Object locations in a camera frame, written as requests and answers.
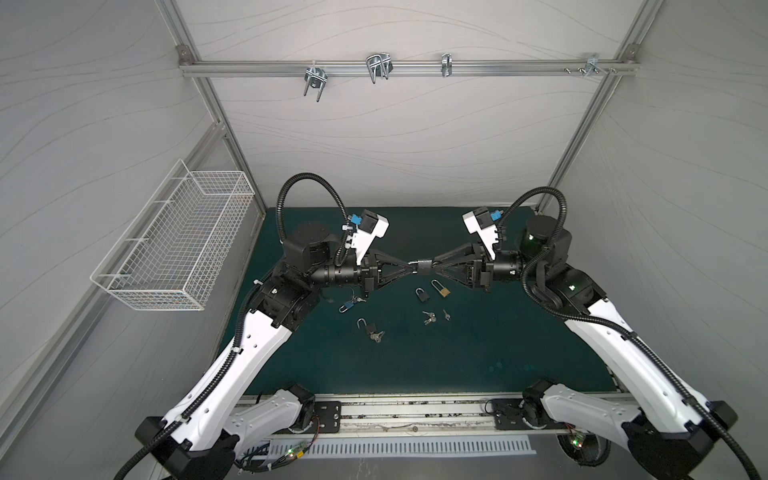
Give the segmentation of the brass padlock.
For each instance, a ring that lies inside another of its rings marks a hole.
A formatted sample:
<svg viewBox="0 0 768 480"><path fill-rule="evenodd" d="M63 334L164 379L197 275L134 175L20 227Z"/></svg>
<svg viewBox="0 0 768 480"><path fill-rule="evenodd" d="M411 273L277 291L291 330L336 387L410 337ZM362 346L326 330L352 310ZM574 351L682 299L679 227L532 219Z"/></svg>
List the brass padlock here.
<svg viewBox="0 0 768 480"><path fill-rule="evenodd" d="M446 297L448 297L448 296L451 294L450 290L449 290L449 289L448 289L448 288L447 288L447 287L446 287L446 286L445 286L443 283L441 283L441 282L440 282L439 280L437 280L437 279L433 279L433 280L431 280L431 281L430 281L430 284L432 285L432 287L433 287L433 288L434 288L434 289L435 289L435 290L436 290L436 291L437 291L437 292L438 292L438 293L439 293L439 294L440 294L440 295L441 295L443 298L446 298Z"/></svg>

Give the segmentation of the silver padlock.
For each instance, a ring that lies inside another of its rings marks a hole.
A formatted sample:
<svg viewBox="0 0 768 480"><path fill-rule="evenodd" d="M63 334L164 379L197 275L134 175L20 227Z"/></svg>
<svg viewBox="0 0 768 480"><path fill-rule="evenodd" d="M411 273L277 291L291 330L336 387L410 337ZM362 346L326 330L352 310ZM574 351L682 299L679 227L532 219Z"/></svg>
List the silver padlock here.
<svg viewBox="0 0 768 480"><path fill-rule="evenodd" d="M430 299L429 295L427 294L427 292L423 288L416 288L415 289L415 294L416 294L417 298L419 299L419 301L422 302L422 303L426 303Z"/></svg>

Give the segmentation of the silver key bunch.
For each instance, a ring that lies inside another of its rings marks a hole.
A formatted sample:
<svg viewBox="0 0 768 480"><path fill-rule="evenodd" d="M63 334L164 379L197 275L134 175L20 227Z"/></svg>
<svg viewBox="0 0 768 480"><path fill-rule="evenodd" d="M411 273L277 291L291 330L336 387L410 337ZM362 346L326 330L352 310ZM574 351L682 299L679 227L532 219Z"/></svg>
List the silver key bunch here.
<svg viewBox="0 0 768 480"><path fill-rule="evenodd" d="M424 320L424 325L430 325L437 322L436 314L434 312L423 311L423 314L427 316Z"/></svg>

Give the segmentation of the black padlock shackle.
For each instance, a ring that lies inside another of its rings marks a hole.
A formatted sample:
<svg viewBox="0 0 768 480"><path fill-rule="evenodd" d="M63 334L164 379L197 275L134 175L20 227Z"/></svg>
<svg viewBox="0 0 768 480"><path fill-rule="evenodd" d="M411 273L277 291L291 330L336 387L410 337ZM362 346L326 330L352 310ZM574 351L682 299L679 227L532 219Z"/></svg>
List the black padlock shackle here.
<svg viewBox="0 0 768 480"><path fill-rule="evenodd" d="M412 273L416 275L430 275L434 265L432 259L413 260L408 264L412 268Z"/></svg>

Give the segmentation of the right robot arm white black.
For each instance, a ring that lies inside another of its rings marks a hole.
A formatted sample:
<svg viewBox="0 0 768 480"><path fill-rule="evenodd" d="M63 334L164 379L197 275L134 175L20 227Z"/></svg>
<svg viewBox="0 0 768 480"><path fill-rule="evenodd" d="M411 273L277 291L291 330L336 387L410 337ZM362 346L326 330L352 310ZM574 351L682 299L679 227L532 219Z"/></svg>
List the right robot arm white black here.
<svg viewBox="0 0 768 480"><path fill-rule="evenodd" d="M517 248L503 249L504 223L536 195L553 197L557 215L529 218ZM564 227L567 212L564 194L548 186L529 190L505 211L479 207L463 216L479 242L432 261L437 274L469 288L520 281L524 293L581 338L632 397L608 401L541 380L524 393L534 420L568 424L602 437L627 450L656 479L689 478L717 442L731 450L749 478L759 478L758 468L729 432L736 412L688 385L628 325L605 290L568 264L572 236Z"/></svg>

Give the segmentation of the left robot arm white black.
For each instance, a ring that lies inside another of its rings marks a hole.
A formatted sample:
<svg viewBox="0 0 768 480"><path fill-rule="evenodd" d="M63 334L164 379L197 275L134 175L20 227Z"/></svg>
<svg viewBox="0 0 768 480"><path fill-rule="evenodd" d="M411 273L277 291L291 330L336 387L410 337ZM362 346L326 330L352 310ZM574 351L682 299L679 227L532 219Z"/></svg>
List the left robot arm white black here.
<svg viewBox="0 0 768 480"><path fill-rule="evenodd" d="M284 203L290 189L303 180L318 183L336 202L343 217L340 236L317 222L286 231ZM304 427L314 397L299 387L278 391L244 419L232 411L263 366L318 305L324 288L358 286L369 294L415 271L414 264L372 248L386 233L387 219L369 210L350 214L318 174L298 173L283 184L275 219L283 255L247 294L232 340L175 407L142 422L136 431L142 446L116 478L126 478L144 458L153 456L173 479L223 479L251 443L279 430Z"/></svg>

